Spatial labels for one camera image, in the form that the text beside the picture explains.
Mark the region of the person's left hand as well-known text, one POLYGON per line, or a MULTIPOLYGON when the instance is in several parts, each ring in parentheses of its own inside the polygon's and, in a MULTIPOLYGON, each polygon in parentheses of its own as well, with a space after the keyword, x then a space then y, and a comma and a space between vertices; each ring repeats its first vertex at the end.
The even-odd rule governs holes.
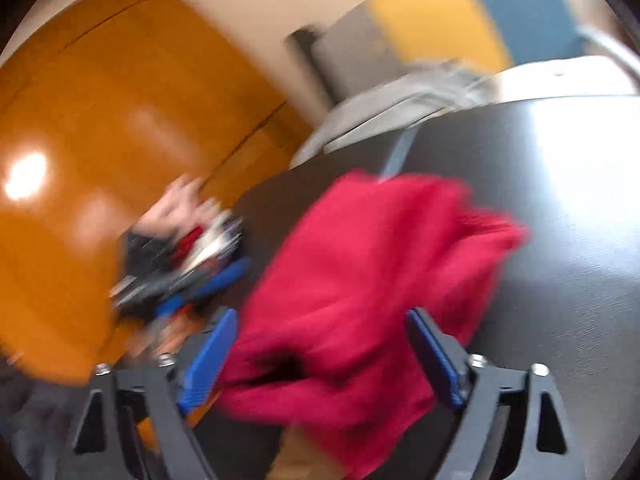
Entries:
POLYGON ((127 342, 128 354, 134 359, 155 359, 163 353, 176 353, 186 338, 198 333, 204 318, 190 304, 168 318, 157 318, 142 328, 127 342))

